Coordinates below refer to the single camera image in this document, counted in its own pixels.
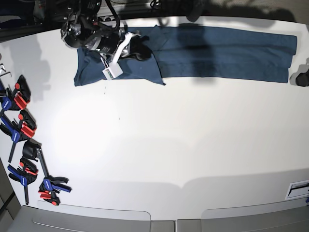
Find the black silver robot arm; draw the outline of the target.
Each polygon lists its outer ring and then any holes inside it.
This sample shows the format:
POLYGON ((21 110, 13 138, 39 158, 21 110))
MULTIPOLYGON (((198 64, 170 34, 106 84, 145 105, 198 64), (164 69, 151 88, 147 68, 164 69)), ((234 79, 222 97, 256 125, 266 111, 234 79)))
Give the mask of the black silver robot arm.
POLYGON ((121 27, 115 9, 116 24, 108 26, 98 17, 100 5, 99 0, 76 1, 61 28, 62 41, 78 54, 75 86, 138 79, 163 85, 174 77, 289 80, 295 36, 197 25, 202 0, 177 2, 177 11, 189 21, 177 27, 121 27))

